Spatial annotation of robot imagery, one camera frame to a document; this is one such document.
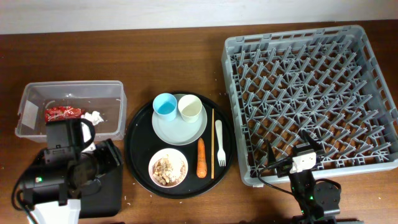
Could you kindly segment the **pink bowl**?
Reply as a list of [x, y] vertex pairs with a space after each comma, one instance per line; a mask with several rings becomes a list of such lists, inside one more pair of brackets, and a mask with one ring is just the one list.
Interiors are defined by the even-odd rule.
[[149, 161], [149, 177], [155, 185], [172, 188], [181, 184], [188, 173], [186, 157], [173, 148], [157, 151]]

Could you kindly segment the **food scraps and rice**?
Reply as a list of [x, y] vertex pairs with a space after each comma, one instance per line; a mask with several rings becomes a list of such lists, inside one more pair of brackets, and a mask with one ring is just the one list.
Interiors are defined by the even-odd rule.
[[165, 155], [152, 168], [152, 177], [162, 187], [173, 187], [181, 183], [187, 173], [184, 161], [179, 157]]

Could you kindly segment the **white paper napkin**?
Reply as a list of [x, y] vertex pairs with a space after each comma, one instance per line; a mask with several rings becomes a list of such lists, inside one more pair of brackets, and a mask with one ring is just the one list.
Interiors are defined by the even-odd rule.
[[86, 112], [85, 114], [81, 115], [81, 118], [87, 119], [93, 124], [93, 126], [96, 126], [104, 121], [98, 111], [93, 111], [92, 113]]

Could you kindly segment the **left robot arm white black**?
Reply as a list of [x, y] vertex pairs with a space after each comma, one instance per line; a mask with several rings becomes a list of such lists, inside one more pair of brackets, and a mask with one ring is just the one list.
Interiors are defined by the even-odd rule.
[[29, 223], [78, 223], [121, 210], [123, 157], [111, 139], [89, 147], [95, 127], [83, 118], [46, 124], [47, 147], [18, 178], [12, 206]]

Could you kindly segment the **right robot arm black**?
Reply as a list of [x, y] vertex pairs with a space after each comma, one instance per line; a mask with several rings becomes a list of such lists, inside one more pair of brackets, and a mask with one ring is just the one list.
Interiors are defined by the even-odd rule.
[[294, 146], [292, 155], [277, 160], [272, 146], [267, 141], [267, 165], [257, 174], [266, 170], [275, 170], [278, 177], [288, 177], [290, 189], [288, 192], [261, 180], [273, 189], [292, 195], [298, 202], [302, 214], [294, 216], [292, 223], [336, 223], [336, 216], [340, 213], [341, 185], [330, 179], [315, 179], [313, 168], [319, 165], [325, 152], [320, 144], [306, 131], [301, 132], [304, 143]]

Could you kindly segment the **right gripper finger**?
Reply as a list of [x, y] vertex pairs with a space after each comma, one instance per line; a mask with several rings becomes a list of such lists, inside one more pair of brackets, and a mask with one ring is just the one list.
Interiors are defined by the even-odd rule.
[[267, 140], [266, 142], [267, 142], [267, 156], [268, 156], [267, 164], [268, 165], [273, 165], [273, 163], [276, 162], [276, 158], [275, 158], [275, 155], [274, 155], [274, 152], [273, 152], [272, 145], [271, 145], [270, 141]]
[[304, 140], [309, 143], [309, 146], [315, 151], [315, 152], [320, 152], [322, 150], [322, 147], [317, 143], [316, 140], [310, 137], [310, 135], [306, 132], [306, 130], [302, 130], [302, 135]]

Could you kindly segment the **orange carrot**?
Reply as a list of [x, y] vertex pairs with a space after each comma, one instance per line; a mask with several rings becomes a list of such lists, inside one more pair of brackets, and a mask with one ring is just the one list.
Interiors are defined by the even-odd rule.
[[205, 143], [202, 138], [198, 139], [198, 154], [197, 154], [197, 177], [205, 178], [207, 175], [207, 164], [205, 157]]

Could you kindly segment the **light blue plastic cup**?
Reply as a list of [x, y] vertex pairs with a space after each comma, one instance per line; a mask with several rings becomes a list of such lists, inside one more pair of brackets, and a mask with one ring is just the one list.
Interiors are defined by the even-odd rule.
[[165, 121], [172, 121], [177, 117], [177, 99], [170, 93], [157, 95], [152, 103], [155, 113]]

